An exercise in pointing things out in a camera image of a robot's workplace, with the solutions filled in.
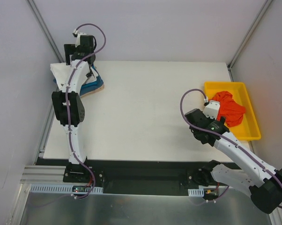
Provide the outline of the white t shirt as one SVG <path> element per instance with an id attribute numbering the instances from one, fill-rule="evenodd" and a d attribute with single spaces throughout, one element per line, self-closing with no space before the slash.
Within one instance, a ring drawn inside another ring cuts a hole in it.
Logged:
<path id="1" fill-rule="evenodd" d="M 61 87 L 67 81 L 68 76 L 71 74 L 70 65 L 66 65 L 66 63 L 52 63 L 50 64 L 50 70 L 54 76 L 55 83 L 57 84 L 58 88 L 61 89 Z"/>

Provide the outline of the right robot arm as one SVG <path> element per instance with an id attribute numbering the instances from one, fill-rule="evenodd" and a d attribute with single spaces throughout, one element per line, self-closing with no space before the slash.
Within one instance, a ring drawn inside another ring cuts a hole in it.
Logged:
<path id="1" fill-rule="evenodd" d="M 218 182 L 231 186 L 250 197 L 266 214 L 282 209 L 282 169 L 269 165 L 244 147 L 225 126 L 224 118 L 210 119 L 200 109 L 182 116 L 195 139 L 216 148 L 241 169 L 238 172 L 212 160 L 193 175 L 195 183 L 208 186 Z"/>

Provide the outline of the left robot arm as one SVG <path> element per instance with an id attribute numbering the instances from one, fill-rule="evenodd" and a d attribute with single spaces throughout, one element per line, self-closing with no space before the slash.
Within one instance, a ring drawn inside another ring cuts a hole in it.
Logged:
<path id="1" fill-rule="evenodd" d="M 60 90 L 52 93 L 52 103 L 56 119 L 65 130 L 69 149 L 63 181 L 86 183 L 89 187 L 94 179 L 86 166 L 87 155 L 80 135 L 85 118 L 80 92 L 82 85 L 93 75 L 91 66 L 95 60 L 96 39 L 85 33 L 76 34 L 76 38 L 75 44 L 64 45 L 70 74 Z"/>

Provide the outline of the orange t shirt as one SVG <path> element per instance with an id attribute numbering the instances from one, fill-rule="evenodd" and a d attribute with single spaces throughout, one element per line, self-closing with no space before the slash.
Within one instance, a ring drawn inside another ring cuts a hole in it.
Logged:
<path id="1" fill-rule="evenodd" d="M 236 103 L 230 92 L 218 92 L 210 100 L 220 103 L 217 120 L 224 117 L 228 127 L 235 127 L 242 123 L 246 108 Z"/>

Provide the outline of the blue folded t shirt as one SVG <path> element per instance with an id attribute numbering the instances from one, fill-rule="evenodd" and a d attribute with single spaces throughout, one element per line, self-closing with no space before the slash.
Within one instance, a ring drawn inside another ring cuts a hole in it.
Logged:
<path id="1" fill-rule="evenodd" d="M 82 85 L 80 90 L 80 97 L 84 97 L 91 93 L 98 92 L 104 88 L 104 82 L 97 69 L 93 67 L 90 71 L 91 71 L 91 76 L 88 77 L 86 82 Z M 63 74 L 63 72 L 52 72 L 52 73 L 54 75 L 53 81 L 58 85 L 58 88 L 61 89 L 62 85 L 65 82 L 65 79 L 67 78 L 67 75 Z"/>

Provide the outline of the beige folded t shirt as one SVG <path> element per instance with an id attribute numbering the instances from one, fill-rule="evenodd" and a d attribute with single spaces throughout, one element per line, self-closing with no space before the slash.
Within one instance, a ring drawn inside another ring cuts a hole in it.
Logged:
<path id="1" fill-rule="evenodd" d="M 95 94 L 97 92 L 100 92 L 104 89 L 104 84 L 100 87 L 97 87 L 95 85 L 88 86 L 88 87 L 82 87 L 80 91 L 80 98 L 86 97 L 90 94 Z"/>

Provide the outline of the yellow plastic tray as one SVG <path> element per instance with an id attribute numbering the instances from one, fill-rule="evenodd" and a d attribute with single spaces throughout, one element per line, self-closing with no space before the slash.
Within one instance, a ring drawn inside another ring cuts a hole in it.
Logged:
<path id="1" fill-rule="evenodd" d="M 242 123 L 235 127 L 228 127 L 237 139 L 241 141 L 253 141 L 261 138 L 259 126 L 244 83 L 205 82 L 204 91 L 209 100 L 218 92 L 228 91 L 233 95 L 236 103 L 246 108 Z"/>

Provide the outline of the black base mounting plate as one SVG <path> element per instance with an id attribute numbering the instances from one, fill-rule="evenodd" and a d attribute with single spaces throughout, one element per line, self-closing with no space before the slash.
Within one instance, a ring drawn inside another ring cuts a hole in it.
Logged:
<path id="1" fill-rule="evenodd" d="M 63 182 L 103 188 L 105 194 L 187 196 L 189 189 L 216 185 L 207 171 L 219 163 L 38 159 L 37 165 L 63 166 Z"/>

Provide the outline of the left aluminium frame post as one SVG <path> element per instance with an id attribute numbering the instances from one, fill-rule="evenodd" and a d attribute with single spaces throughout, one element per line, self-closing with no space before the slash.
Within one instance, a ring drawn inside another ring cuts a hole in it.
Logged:
<path id="1" fill-rule="evenodd" d="M 46 22 L 44 21 L 42 14 L 40 13 L 40 10 L 38 9 L 37 4 L 35 3 L 34 0 L 26 0 L 26 3 L 28 4 L 30 10 L 32 11 L 43 35 L 45 36 L 53 54 L 55 55 L 57 61 L 59 63 L 65 62 L 61 52 L 59 51 L 56 42 L 54 41 L 52 34 L 50 32 L 50 30 L 48 29 L 48 26 L 46 24 Z"/>

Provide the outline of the aluminium frame post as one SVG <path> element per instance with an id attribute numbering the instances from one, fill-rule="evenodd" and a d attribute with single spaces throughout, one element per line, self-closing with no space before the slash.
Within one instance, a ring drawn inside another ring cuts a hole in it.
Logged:
<path id="1" fill-rule="evenodd" d="M 61 52 L 59 51 L 56 42 L 54 41 L 52 34 L 50 32 L 50 30 L 48 29 L 48 26 L 46 24 L 46 22 L 44 21 L 42 14 L 40 13 L 40 10 L 38 9 L 37 4 L 35 3 L 34 0 L 26 0 L 26 3 L 28 4 L 30 10 L 32 11 L 43 35 L 45 36 L 53 54 L 55 55 L 57 61 L 59 63 L 65 62 Z"/>
<path id="2" fill-rule="evenodd" d="M 234 67 L 235 63 L 237 62 L 238 58 L 240 57 L 242 51 L 246 47 L 246 45 L 249 43 L 251 37 L 253 36 L 255 30 L 259 26 L 260 22 L 262 21 L 263 17 L 269 10 L 271 4 L 273 3 L 273 0 L 266 0 L 262 4 L 260 10 L 258 11 L 257 15 L 255 16 L 253 22 L 251 23 L 248 31 L 246 32 L 245 36 L 243 37 L 239 47 L 237 48 L 236 52 L 234 53 L 231 61 L 228 63 L 227 67 L 228 70 L 231 71 L 232 68 Z"/>

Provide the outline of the right aluminium frame post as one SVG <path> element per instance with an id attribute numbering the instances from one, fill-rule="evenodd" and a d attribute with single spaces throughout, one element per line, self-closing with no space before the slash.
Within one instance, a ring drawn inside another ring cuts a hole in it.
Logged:
<path id="1" fill-rule="evenodd" d="M 248 31 L 246 32 L 245 36 L 243 37 L 239 47 L 237 48 L 236 52 L 234 53 L 231 61 L 228 63 L 227 67 L 228 70 L 231 71 L 232 68 L 234 67 L 235 63 L 237 62 L 238 58 L 240 57 L 242 51 L 246 47 L 246 45 L 249 43 L 251 37 L 253 36 L 255 30 L 259 26 L 260 22 L 262 21 L 263 17 L 269 10 L 271 4 L 273 3 L 273 0 L 266 0 L 262 4 L 260 10 L 258 11 L 257 15 L 255 16 L 253 22 L 251 23 Z"/>

